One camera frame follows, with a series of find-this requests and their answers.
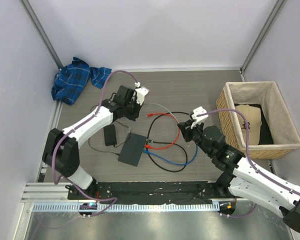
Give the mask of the black network switch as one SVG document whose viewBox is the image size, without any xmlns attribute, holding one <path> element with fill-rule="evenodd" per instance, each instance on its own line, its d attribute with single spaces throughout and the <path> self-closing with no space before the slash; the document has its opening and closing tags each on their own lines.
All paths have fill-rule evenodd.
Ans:
<svg viewBox="0 0 300 240">
<path fill-rule="evenodd" d="M 132 132 L 129 133 L 119 154 L 118 161 L 137 167 L 146 141 L 146 136 Z"/>
</svg>

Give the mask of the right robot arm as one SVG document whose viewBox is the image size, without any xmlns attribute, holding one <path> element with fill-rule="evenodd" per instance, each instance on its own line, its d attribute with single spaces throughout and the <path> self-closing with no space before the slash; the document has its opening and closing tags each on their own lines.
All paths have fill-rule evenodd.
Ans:
<svg viewBox="0 0 300 240">
<path fill-rule="evenodd" d="M 300 233 L 300 186 L 265 170 L 241 151 L 230 146 L 217 126 L 193 126 L 192 120 L 178 124 L 186 142 L 193 141 L 223 173 L 216 193 L 233 195 L 262 206 L 292 230 Z"/>
</svg>

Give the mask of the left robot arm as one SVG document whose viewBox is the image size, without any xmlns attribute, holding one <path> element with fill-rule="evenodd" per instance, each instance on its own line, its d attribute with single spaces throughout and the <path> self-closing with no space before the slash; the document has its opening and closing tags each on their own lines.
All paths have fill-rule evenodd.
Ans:
<svg viewBox="0 0 300 240">
<path fill-rule="evenodd" d="M 52 129 L 43 150 L 42 161 L 79 187 L 79 194 L 90 200 L 97 192 L 96 180 L 80 166 L 80 147 L 95 133 L 120 118 L 135 121 L 149 90 L 142 86 L 121 85 L 112 99 L 102 99 L 100 106 L 77 123 L 62 130 Z"/>
</svg>

